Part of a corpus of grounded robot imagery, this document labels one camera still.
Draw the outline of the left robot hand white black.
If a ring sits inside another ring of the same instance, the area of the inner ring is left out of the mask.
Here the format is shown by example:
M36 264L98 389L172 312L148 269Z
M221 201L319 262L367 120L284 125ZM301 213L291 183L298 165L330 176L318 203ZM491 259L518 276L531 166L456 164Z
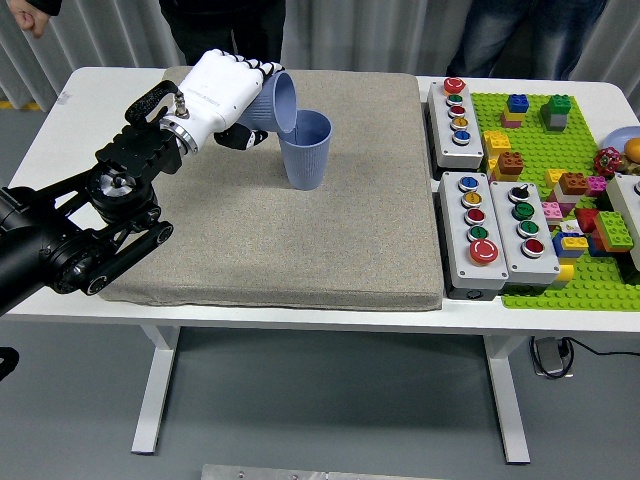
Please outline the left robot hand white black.
M187 153L196 154L210 135L232 127L267 78L283 69L279 63L209 50L178 86L174 105L161 124L180 139Z

